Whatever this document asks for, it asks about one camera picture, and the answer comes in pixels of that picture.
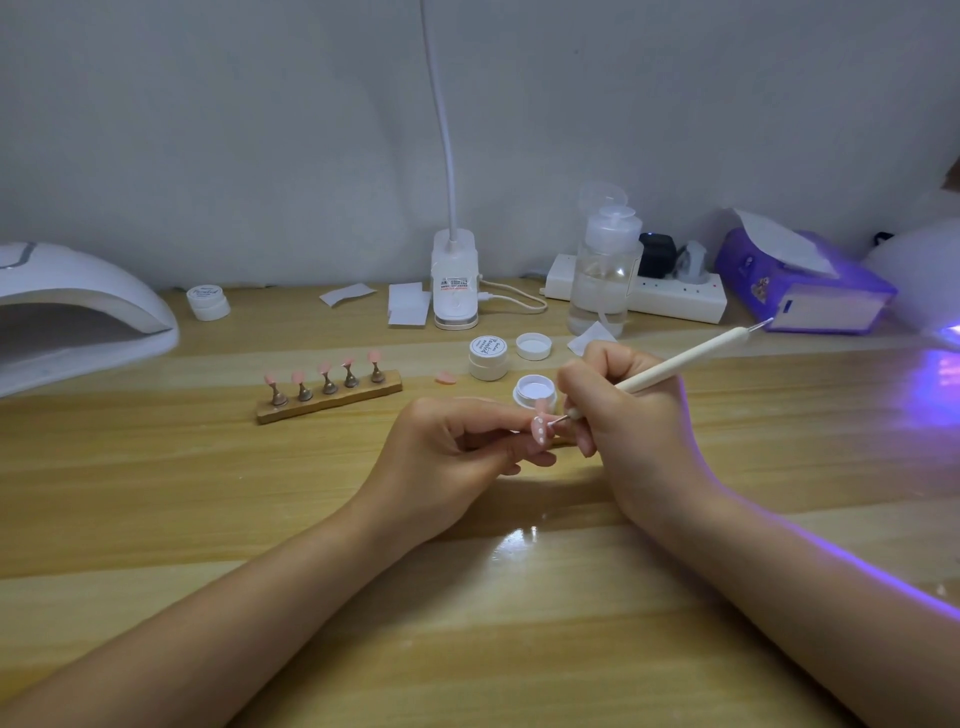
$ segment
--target table surface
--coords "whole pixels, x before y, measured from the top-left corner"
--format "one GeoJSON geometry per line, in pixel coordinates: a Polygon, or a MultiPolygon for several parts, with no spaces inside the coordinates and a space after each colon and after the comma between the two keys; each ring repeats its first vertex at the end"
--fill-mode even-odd
{"type": "MultiPolygon", "coordinates": [[[[170,354],[0,400],[0,698],[332,512],[412,398],[509,400],[520,374],[572,356],[564,303],[485,303],[469,331],[389,329],[381,288],[332,309],[323,289],[230,291],[233,312],[210,323],[171,293],[170,354]],[[548,359],[511,353],[497,382],[466,374],[472,337],[529,330],[554,337],[548,359]],[[402,393],[253,422],[265,370],[373,347],[402,393]],[[459,381],[437,384],[441,369],[459,381]]],[[[724,323],[747,320],[732,303],[724,323]]],[[[624,340],[667,355],[716,331],[632,314],[624,340]]],[[[685,380],[728,485],[960,604],[960,355],[893,323],[760,333],[685,380]]],[[[599,462],[563,449],[353,599],[237,724],[856,723],[625,522],[599,462]]]]}

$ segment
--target person's left hand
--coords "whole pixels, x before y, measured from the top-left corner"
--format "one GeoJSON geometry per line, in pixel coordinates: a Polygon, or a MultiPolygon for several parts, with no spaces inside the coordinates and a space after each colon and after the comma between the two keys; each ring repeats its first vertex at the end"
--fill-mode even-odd
{"type": "Polygon", "coordinates": [[[458,521],[498,475],[519,473],[521,460],[557,462],[530,434],[535,415],[492,400],[414,400],[349,507],[405,553],[458,521]]]}

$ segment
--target white cable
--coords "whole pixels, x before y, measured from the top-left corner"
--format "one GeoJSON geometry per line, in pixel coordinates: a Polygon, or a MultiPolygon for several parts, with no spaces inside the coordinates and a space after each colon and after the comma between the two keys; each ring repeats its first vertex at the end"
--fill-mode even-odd
{"type": "Polygon", "coordinates": [[[503,288],[508,291],[513,291],[514,293],[518,293],[520,296],[523,296],[526,299],[530,299],[531,301],[536,301],[539,305],[529,305],[528,303],[524,303],[523,301],[512,299],[509,296],[497,296],[494,293],[487,293],[486,291],[481,292],[478,295],[478,299],[480,301],[489,301],[490,299],[500,299],[501,301],[510,301],[512,303],[516,303],[516,305],[521,305],[528,310],[534,311],[535,313],[542,313],[543,311],[546,310],[546,301],[544,301],[543,299],[539,299],[536,296],[531,296],[529,293],[526,293],[525,291],[521,291],[519,288],[514,288],[512,285],[507,285],[506,283],[494,283],[491,280],[483,280],[483,276],[480,277],[480,282],[483,283],[484,285],[490,286],[491,288],[503,288]]]}
{"type": "Polygon", "coordinates": [[[444,143],[446,160],[446,206],[450,217],[450,242],[457,242],[457,193],[453,180],[453,151],[450,149],[450,132],[446,127],[446,106],[444,92],[440,88],[440,70],[433,55],[433,31],[426,19],[426,0],[420,0],[420,24],[423,26],[423,50],[426,52],[426,68],[430,74],[430,90],[433,91],[433,105],[437,109],[437,121],[440,122],[440,139],[444,143]]]}

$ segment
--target purple box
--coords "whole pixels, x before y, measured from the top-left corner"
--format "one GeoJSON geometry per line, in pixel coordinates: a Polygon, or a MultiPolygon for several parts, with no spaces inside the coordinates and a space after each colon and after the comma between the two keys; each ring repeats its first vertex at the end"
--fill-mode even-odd
{"type": "Polygon", "coordinates": [[[727,233],[714,270],[758,321],[774,319],[767,330],[869,333],[897,289],[816,233],[797,233],[817,246],[839,278],[787,268],[758,248],[743,228],[727,233]]]}

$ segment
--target warning label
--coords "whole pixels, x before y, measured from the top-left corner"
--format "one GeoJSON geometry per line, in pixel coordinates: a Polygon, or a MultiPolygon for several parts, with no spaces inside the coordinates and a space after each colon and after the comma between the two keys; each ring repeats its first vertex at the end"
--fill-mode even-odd
{"type": "Polygon", "coordinates": [[[469,288],[468,278],[449,278],[440,279],[440,290],[442,291],[466,291],[469,288]]]}

